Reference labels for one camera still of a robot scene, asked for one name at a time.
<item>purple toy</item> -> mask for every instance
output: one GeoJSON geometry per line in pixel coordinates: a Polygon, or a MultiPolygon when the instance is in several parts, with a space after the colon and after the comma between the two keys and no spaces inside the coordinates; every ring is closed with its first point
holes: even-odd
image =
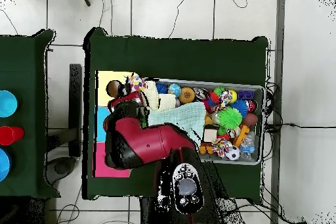
{"type": "Polygon", "coordinates": [[[238,91],[239,99],[253,99],[254,95],[254,91],[238,91]]]}

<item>red cup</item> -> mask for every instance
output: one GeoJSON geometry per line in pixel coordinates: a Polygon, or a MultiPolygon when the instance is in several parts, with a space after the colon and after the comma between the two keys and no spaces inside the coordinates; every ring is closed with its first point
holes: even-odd
{"type": "Polygon", "coordinates": [[[0,127],[0,145],[8,146],[24,136],[24,130],[21,127],[0,127]]]}

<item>gray plastic bin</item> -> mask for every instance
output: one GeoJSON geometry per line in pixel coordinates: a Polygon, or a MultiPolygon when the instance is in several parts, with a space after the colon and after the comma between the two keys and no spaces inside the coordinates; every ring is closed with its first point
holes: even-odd
{"type": "Polygon", "coordinates": [[[261,156],[263,153],[263,142],[264,142],[264,123],[265,123],[265,107],[266,107],[266,91],[264,87],[256,85],[238,85],[238,84],[227,84],[227,83],[214,83],[214,82],[202,82],[202,81],[186,81],[186,80],[176,80],[176,79],[159,79],[159,82],[170,85],[172,83],[177,83],[181,87],[199,87],[204,88],[208,91],[214,90],[216,87],[224,86],[227,89],[232,89],[235,91],[245,90],[254,91],[254,99],[256,100],[258,107],[254,114],[258,116],[258,122],[250,128],[250,131],[255,132],[255,152],[251,154],[251,159],[247,160],[240,157],[237,160],[231,161],[228,158],[220,158],[217,154],[199,154],[203,162],[212,160],[216,163],[224,164],[241,164],[241,165],[257,165],[261,161],[261,156]]]}

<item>dark green table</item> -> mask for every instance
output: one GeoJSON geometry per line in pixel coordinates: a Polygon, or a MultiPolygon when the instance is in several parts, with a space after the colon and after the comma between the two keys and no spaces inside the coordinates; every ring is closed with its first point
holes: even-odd
{"type": "Polygon", "coordinates": [[[0,125],[24,128],[24,138],[2,146],[12,158],[12,167],[0,182],[0,196],[57,197],[44,178],[46,138],[45,50],[52,30],[31,36],[0,36],[0,89],[18,99],[17,111],[0,118],[0,125]]]}
{"type": "MultiPolygon", "coordinates": [[[[83,197],[153,196],[155,164],[136,168],[130,178],[92,177],[95,125],[95,73],[97,70],[130,71],[142,76],[265,86],[265,37],[253,41],[181,40],[143,37],[108,37],[102,28],[86,36],[84,80],[83,197]]],[[[261,165],[216,164],[234,198],[260,203],[261,165]]]]}

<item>light green cloth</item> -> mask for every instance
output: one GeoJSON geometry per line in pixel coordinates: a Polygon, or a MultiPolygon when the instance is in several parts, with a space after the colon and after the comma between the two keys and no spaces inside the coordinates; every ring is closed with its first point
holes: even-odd
{"type": "Polygon", "coordinates": [[[192,102],[184,104],[178,108],[166,111],[150,111],[148,115],[148,125],[159,125],[163,123],[173,123],[200,146],[203,137],[205,119],[205,106],[202,102],[192,102]]]}

